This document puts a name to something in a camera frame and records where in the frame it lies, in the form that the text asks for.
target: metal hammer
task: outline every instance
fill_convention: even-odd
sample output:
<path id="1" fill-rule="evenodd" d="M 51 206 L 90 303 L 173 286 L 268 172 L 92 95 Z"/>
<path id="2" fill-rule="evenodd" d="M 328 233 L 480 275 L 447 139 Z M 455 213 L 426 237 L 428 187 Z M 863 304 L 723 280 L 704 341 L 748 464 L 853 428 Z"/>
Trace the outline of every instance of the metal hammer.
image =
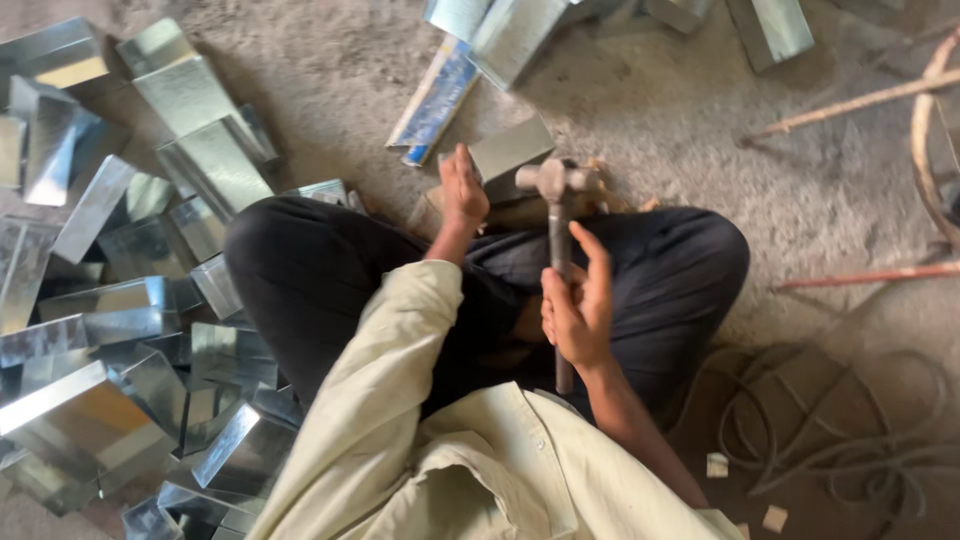
<path id="1" fill-rule="evenodd" d="M 524 165 L 516 171 L 516 187 L 536 189 L 548 206 L 550 266 L 570 285 L 570 213 L 578 191 L 595 189 L 596 170 L 580 167 L 573 160 L 547 160 L 543 165 Z M 573 391 L 573 366 L 556 349 L 557 393 Z"/>

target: concrete floor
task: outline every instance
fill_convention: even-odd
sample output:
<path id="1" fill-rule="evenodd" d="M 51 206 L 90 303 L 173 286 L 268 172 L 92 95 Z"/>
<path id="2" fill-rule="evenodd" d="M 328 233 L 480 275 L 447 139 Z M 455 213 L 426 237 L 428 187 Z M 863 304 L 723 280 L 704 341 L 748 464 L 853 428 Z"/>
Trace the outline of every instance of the concrete floor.
<path id="1" fill-rule="evenodd" d="M 715 209 L 740 227 L 750 241 L 753 266 L 720 340 L 762 345 L 806 339 L 873 289 L 785 296 L 771 293 L 771 285 L 790 277 L 911 263 L 938 238 L 913 184 L 908 145 L 912 101 L 772 138 L 761 150 L 737 149 L 734 137 L 798 111 L 901 32 L 960 15 L 960 5 L 917 0 L 897 28 L 881 28 L 827 0 L 801 4 L 816 48 L 762 76 L 750 69 L 723 2 L 690 37 L 656 25 L 605 38 L 589 25 L 565 30 L 513 93 L 481 81 L 440 150 L 539 111 L 557 139 L 559 154 L 607 162 L 612 188 L 632 203 L 657 196 L 671 205 Z M 440 31 L 420 19 L 421 6 L 421 0 L 14 0 L 5 6 L 0 39 L 76 15 L 128 37 L 172 16 L 213 59 L 234 98 L 253 103 L 265 117 L 288 159 L 280 171 L 282 187 L 339 177 L 402 222 L 417 197 L 438 181 L 435 164 L 408 168 L 398 153 L 383 148 L 442 39 Z M 917 76 L 924 55 L 929 57 L 929 47 L 894 59 L 896 70 L 856 77 L 835 98 L 900 83 L 903 75 Z M 132 151 L 132 160 L 156 166 L 149 148 L 168 134 L 135 92 L 121 91 L 89 106 L 135 125 L 140 150 Z M 20 205 L 5 193 L 0 193 L 0 210 L 62 218 L 55 211 Z M 908 307 L 895 312 L 911 316 L 891 318 L 884 328 L 888 335 L 903 336 L 901 345 L 936 348 L 930 353 L 951 358 L 948 367 L 958 374 L 960 345 L 951 335 L 955 327 L 926 324 L 956 320 L 953 305 L 931 300 L 948 298 L 948 288 L 937 288 L 949 287 L 942 283 L 925 285 L 933 290 L 927 296 L 904 293 Z M 911 331 L 911 325 L 923 331 Z M 936 329 L 933 336 L 931 328 Z M 712 450 L 699 448 L 694 455 Z M 701 457 L 691 459 L 700 467 Z M 720 490 L 716 496 L 721 508 L 728 500 L 731 512 L 741 507 L 733 492 Z M 21 499 L 0 502 L 4 534 L 62 537 L 55 532 L 61 524 L 47 523 L 42 512 L 24 511 L 28 502 Z M 794 506 L 791 516 L 797 515 L 803 513 Z M 844 519 L 845 514 L 837 515 Z M 737 519 L 749 518 L 754 538 L 762 538 L 761 517 L 762 512 Z M 816 530 L 788 528 L 784 536 L 850 535 L 851 529 L 833 522 L 820 526 L 809 518 L 804 523 Z M 81 520 L 70 522 L 70 536 L 97 537 L 93 529 L 78 536 L 84 528 L 76 521 Z M 897 537 L 914 531 L 904 526 Z"/>

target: man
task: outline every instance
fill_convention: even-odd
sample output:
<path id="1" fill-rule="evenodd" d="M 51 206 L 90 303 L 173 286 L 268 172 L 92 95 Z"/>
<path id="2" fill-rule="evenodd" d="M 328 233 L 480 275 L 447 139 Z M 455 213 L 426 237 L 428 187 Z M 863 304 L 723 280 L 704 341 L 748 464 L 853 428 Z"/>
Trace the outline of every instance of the man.
<path id="1" fill-rule="evenodd" d="M 428 249 L 296 197 L 232 225 L 246 312 L 313 401 L 248 538 L 740 538 L 644 404 L 695 368 L 745 278 L 743 236 L 699 209 L 573 223 L 571 290 L 543 270 L 544 231 L 472 240 L 490 205 L 471 170 L 463 145 L 441 165 Z M 523 343 L 541 292 L 543 333 L 576 368 L 566 401 L 549 344 L 487 360 Z"/>

